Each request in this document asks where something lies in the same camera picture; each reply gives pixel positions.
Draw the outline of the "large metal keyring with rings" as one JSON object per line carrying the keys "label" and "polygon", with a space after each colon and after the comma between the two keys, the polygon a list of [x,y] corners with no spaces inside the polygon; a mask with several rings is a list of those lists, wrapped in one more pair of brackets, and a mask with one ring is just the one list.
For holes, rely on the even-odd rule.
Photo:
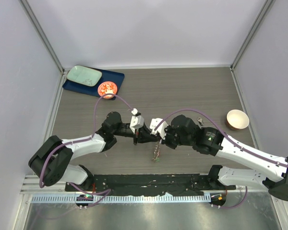
{"label": "large metal keyring with rings", "polygon": [[162,140],[159,140],[158,142],[156,142],[155,147],[154,147],[154,151],[153,151],[153,157],[152,157],[152,161],[155,162],[155,159],[160,157],[160,147],[162,144]]}

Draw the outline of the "silver key black head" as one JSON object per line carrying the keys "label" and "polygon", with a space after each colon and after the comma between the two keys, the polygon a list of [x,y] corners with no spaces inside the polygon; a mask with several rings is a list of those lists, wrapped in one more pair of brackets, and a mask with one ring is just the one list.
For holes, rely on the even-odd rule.
{"label": "silver key black head", "polygon": [[201,117],[198,117],[198,118],[197,118],[197,121],[198,121],[198,123],[199,123],[201,126],[204,126],[204,123],[203,123],[203,120],[202,120]]}

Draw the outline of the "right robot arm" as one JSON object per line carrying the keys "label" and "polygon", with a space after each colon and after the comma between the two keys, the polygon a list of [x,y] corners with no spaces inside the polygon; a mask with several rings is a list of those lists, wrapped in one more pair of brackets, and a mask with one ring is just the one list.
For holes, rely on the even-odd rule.
{"label": "right robot arm", "polygon": [[247,169],[212,166],[207,183],[212,189],[222,185],[239,185],[268,191],[288,201],[288,156],[280,157],[252,148],[213,127],[200,127],[192,119],[179,115],[170,125],[161,121],[155,128],[163,144],[175,149],[191,146],[200,154],[235,161]]}

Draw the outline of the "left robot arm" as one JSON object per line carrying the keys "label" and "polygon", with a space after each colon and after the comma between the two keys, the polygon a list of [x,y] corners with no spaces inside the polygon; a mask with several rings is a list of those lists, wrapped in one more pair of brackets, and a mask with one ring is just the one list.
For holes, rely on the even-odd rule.
{"label": "left robot arm", "polygon": [[123,123],[120,113],[110,112],[92,136],[66,140],[56,135],[49,137],[29,160],[28,166],[40,178],[42,187],[66,182],[69,191],[76,188],[88,191],[94,184],[93,174],[83,165],[71,165],[70,161],[111,149],[117,143],[117,136],[132,138],[134,144],[160,140],[145,125],[140,113],[133,115],[130,123]]}

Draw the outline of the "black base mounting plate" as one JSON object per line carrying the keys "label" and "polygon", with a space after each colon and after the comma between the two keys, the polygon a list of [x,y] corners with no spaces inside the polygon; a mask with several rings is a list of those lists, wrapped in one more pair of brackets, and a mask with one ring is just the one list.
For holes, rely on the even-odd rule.
{"label": "black base mounting plate", "polygon": [[235,185],[222,185],[204,174],[96,174],[86,191],[112,196],[199,196],[204,191],[235,190]]}

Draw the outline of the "red patterned small bowl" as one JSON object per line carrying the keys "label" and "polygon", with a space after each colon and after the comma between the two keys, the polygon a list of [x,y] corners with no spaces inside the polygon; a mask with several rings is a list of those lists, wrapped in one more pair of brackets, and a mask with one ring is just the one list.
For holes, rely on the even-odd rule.
{"label": "red patterned small bowl", "polygon": [[118,92],[118,87],[115,83],[111,82],[111,81],[106,81],[103,82],[99,85],[97,92],[100,96],[103,96],[106,94],[106,96],[104,97],[104,99],[112,99],[114,98],[113,95],[109,95],[109,93],[111,94],[117,94]]}

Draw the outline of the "dark blue tray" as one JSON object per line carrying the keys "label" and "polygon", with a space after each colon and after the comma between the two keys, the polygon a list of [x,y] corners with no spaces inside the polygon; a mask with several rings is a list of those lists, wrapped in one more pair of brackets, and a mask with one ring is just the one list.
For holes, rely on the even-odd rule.
{"label": "dark blue tray", "polygon": [[67,73],[63,89],[95,97],[117,94],[124,78],[123,73],[77,65]]}

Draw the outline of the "white brown bowl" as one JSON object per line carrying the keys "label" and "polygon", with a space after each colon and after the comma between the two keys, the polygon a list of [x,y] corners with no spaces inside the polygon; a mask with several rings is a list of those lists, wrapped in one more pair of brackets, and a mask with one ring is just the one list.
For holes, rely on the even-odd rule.
{"label": "white brown bowl", "polygon": [[234,109],[227,113],[225,123],[232,130],[242,130],[249,126],[250,120],[246,113]]}

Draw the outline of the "light green rectangular plate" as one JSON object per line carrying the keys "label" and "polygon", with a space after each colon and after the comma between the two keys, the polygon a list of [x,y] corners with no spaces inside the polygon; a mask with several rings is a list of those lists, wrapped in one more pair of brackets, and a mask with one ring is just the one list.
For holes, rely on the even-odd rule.
{"label": "light green rectangular plate", "polygon": [[95,86],[101,77],[101,71],[80,65],[72,67],[67,74],[67,80],[89,87]]}

